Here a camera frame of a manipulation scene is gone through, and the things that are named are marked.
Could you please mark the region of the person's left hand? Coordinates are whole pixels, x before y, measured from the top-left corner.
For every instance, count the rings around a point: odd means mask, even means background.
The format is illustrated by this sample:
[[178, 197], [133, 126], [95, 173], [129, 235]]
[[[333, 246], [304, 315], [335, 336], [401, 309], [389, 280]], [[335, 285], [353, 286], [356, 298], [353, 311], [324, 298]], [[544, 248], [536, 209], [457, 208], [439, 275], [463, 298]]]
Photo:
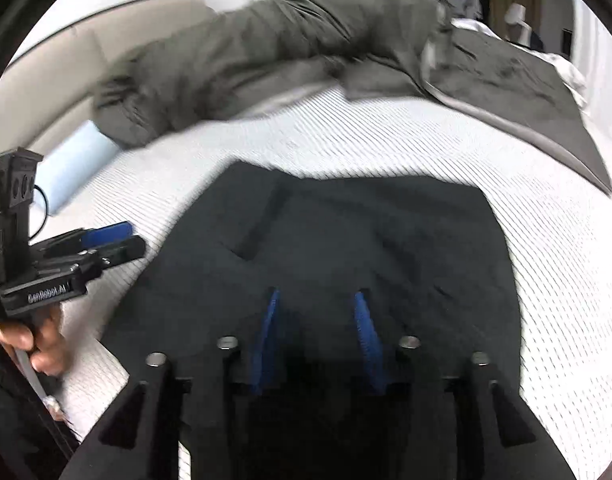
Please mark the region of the person's left hand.
[[67, 341], [60, 331], [63, 311], [60, 304], [43, 310], [42, 324], [30, 330], [25, 324], [5, 322], [0, 324], [0, 344], [16, 365], [15, 351], [29, 353], [32, 368], [48, 376], [63, 375], [71, 366], [72, 357]]

